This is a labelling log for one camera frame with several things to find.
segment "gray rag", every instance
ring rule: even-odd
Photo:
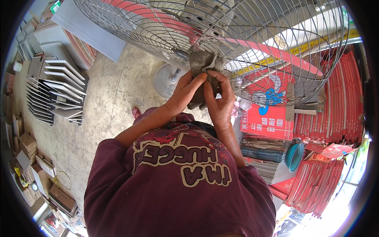
[[[202,72],[207,72],[208,69],[222,72],[225,66],[225,59],[219,53],[210,53],[207,51],[196,51],[189,55],[189,65],[191,72],[195,78]],[[213,88],[213,95],[216,97],[219,82],[216,78],[208,75],[207,80],[211,83]],[[201,110],[207,107],[204,98],[204,87],[201,85],[195,92],[192,100],[187,105],[190,110],[200,107]]]

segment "yellow rope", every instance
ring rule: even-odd
[[[62,187],[64,187],[65,189],[67,189],[68,191],[71,191],[71,179],[70,177],[63,171],[59,172],[58,175],[56,177],[53,177],[50,179],[51,183],[53,183],[55,186],[57,186],[58,188],[61,186],[61,182],[59,181],[59,175],[60,174],[65,174],[67,179],[70,181],[70,188],[67,188],[65,187],[63,184],[62,184]]]

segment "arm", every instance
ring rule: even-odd
[[[235,95],[230,87],[229,79],[223,74],[208,70],[209,75],[216,78],[221,85],[221,99],[215,99],[211,84],[206,81],[204,83],[204,97],[207,102],[208,112],[211,116],[215,127],[217,138],[228,148],[232,154],[238,168],[245,167],[245,162],[240,150],[240,146],[234,135],[230,117],[232,115]]]
[[[192,80],[192,73],[189,71],[180,78],[174,93],[164,105],[154,110],[138,123],[121,132],[115,139],[127,148],[142,134],[164,126],[173,119],[173,117],[183,112],[191,101],[195,91],[206,79],[207,74],[201,73]]]

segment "pink shoe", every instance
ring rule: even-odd
[[[136,119],[136,118],[138,118],[138,116],[141,115],[141,111],[140,111],[137,107],[134,107],[134,108],[132,109],[132,115],[133,115],[134,119]]]

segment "fan base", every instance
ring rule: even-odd
[[[186,73],[180,69],[177,72],[177,69],[171,64],[166,63],[155,72],[153,80],[154,89],[165,99],[169,99],[172,96],[179,79]]]

